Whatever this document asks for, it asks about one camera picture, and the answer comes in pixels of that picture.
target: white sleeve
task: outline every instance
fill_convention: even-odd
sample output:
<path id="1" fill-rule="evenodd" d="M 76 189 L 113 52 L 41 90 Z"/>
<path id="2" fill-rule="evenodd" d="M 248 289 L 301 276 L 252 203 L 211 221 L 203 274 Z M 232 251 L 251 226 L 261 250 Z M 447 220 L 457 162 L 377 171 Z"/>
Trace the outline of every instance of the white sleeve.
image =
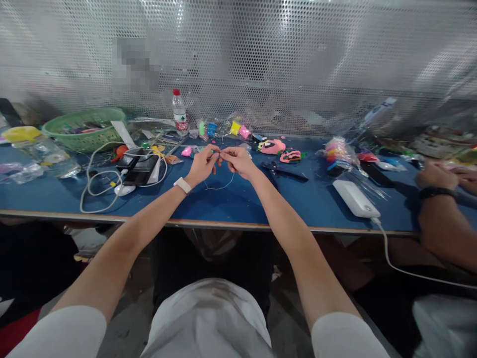
<path id="1" fill-rule="evenodd" d="M 38 321 L 7 358 L 95 358 L 106 318 L 93 307 L 71 306 Z"/>
<path id="2" fill-rule="evenodd" d="M 313 325 L 312 345 L 316 358 L 389 358 L 366 322 L 350 313 L 320 317 Z"/>

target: yellow lid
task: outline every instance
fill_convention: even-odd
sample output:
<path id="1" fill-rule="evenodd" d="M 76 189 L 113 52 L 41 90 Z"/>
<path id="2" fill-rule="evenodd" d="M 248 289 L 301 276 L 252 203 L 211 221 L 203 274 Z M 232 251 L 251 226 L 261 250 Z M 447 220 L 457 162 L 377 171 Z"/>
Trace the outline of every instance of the yellow lid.
<path id="1" fill-rule="evenodd" d="M 36 129 L 35 127 L 32 126 L 24 126 L 24 127 L 13 127 L 10 128 L 6 131 L 4 131 L 2 134 L 2 137 L 4 137 L 6 140 L 9 142 L 23 142 L 23 141 L 30 141 L 34 142 L 35 138 L 38 137 L 39 135 L 42 135 L 42 133 Z"/>

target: perforated metal sheet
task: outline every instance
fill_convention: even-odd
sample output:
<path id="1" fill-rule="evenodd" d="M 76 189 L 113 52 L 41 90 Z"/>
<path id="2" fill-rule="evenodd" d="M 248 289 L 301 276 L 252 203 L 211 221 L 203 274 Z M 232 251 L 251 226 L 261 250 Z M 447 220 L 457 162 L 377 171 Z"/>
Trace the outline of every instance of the perforated metal sheet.
<path id="1" fill-rule="evenodd" d="M 261 131 L 330 135 L 393 96 L 375 130 L 396 135 L 443 101 L 477 99 L 475 1 L 0 6 L 0 95 L 44 119 L 107 105 L 171 117 L 180 88 L 193 119 L 241 111 Z"/>

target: forearm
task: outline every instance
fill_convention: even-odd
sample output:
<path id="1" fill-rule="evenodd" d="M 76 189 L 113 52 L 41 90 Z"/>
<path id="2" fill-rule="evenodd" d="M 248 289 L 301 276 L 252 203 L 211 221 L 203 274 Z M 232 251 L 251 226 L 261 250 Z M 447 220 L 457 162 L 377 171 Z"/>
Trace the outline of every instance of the forearm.
<path id="1" fill-rule="evenodd" d="M 330 312 L 360 317 L 303 219 L 262 172 L 254 175 L 251 183 L 275 237 L 290 260 L 310 330 L 319 317 Z"/>
<path id="2" fill-rule="evenodd" d="M 421 243 L 430 252 L 477 273 L 477 234 L 448 195 L 425 199 L 419 215 Z"/>
<path id="3" fill-rule="evenodd" d="M 163 228 L 185 197 L 185 192 L 174 186 L 126 221 L 99 250 L 52 312 L 68 306 L 91 306 L 100 310 L 109 322 L 138 254 Z"/>

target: smartphone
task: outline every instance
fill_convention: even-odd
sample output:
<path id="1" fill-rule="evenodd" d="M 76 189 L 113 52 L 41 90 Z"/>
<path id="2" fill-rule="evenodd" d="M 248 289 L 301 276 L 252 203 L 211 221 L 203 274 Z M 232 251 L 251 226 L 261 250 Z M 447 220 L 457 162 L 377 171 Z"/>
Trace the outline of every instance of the smartphone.
<path id="1" fill-rule="evenodd" d="M 385 176 L 378 167 L 373 163 L 361 161 L 361 168 L 368 173 L 369 179 L 371 179 L 376 185 L 382 187 L 395 187 L 396 184 Z"/>

